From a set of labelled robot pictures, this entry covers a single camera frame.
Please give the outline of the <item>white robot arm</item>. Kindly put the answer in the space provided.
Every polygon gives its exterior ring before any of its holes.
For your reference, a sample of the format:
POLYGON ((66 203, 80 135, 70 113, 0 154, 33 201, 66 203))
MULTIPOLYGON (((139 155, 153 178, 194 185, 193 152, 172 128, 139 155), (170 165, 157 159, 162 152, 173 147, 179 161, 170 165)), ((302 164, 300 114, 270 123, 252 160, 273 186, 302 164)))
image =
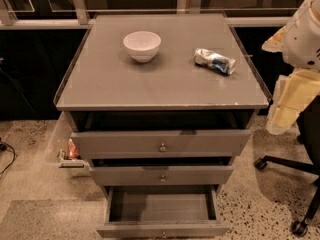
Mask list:
POLYGON ((305 0, 285 26, 283 60, 320 70, 320 0, 305 0))

